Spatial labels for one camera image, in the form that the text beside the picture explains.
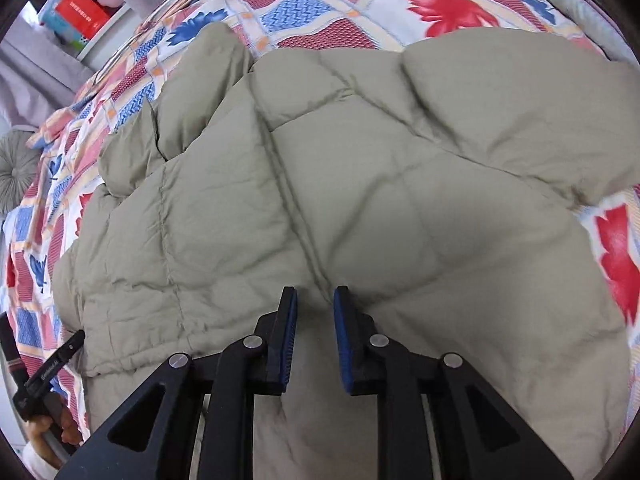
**white shelf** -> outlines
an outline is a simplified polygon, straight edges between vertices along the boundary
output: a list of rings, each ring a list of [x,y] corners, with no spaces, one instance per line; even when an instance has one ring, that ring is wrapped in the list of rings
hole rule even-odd
[[[89,52],[98,44],[98,42],[102,39],[102,37],[108,32],[108,30],[115,25],[120,18],[122,18],[127,12],[129,12],[131,7],[127,4],[124,4],[122,7],[118,9],[111,19],[105,23],[102,28],[96,33],[94,37],[91,38],[89,43],[86,44],[84,49],[78,54],[78,61],[82,61]]]

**black metal bracket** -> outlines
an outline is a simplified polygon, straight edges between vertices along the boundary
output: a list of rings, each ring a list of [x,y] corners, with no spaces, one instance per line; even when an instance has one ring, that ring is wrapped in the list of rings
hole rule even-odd
[[[444,480],[571,480],[539,436],[460,355],[414,354],[334,294],[340,374],[348,394],[378,396],[378,478],[433,479],[423,396]]]
[[[66,463],[76,452],[78,446],[62,442],[60,418],[63,405],[58,395],[51,389],[51,380],[82,348],[84,331],[79,330],[73,334],[31,377],[29,377],[27,368],[18,353],[14,332],[9,324],[7,314],[0,316],[0,344],[9,373],[18,387],[18,391],[14,395],[14,406],[18,415],[24,421],[35,415],[50,416],[53,424],[43,434],[43,438],[60,459],[60,462]]]
[[[289,382],[298,314],[293,287],[277,312],[221,353],[173,354],[101,425],[56,480],[182,480],[189,477],[205,394],[210,394],[198,480],[253,476],[254,396]]]

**round cushion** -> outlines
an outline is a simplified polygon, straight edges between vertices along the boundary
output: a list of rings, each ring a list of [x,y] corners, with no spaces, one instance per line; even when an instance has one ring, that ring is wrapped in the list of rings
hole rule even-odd
[[[0,139],[0,216],[18,207],[33,182],[42,150],[25,144],[32,132],[11,130]]]

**red maple leaf print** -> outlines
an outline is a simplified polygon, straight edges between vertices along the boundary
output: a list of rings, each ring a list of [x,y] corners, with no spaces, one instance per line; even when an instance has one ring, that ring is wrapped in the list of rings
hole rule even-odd
[[[499,27],[498,20],[471,0],[409,0],[409,7],[424,22],[433,22],[425,32],[426,38],[435,38],[459,28],[482,27],[484,24]]]
[[[636,322],[640,297],[640,271],[628,252],[626,206],[621,205],[596,217],[596,227],[606,253],[600,264],[609,278],[613,299],[622,310],[625,322]]]
[[[11,254],[7,256],[6,259],[6,286],[7,288],[14,288],[15,286],[15,267],[14,267],[14,259],[11,257]]]
[[[84,206],[86,206],[87,202],[91,198],[93,193],[88,193],[86,195],[80,195],[80,216],[76,218],[76,236],[80,236],[80,225],[82,224],[82,213],[84,213]]]

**red box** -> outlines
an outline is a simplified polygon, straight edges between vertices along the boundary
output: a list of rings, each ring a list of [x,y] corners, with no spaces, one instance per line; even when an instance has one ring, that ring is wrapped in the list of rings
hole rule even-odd
[[[56,11],[88,40],[109,21],[109,15],[93,0],[60,0]]]

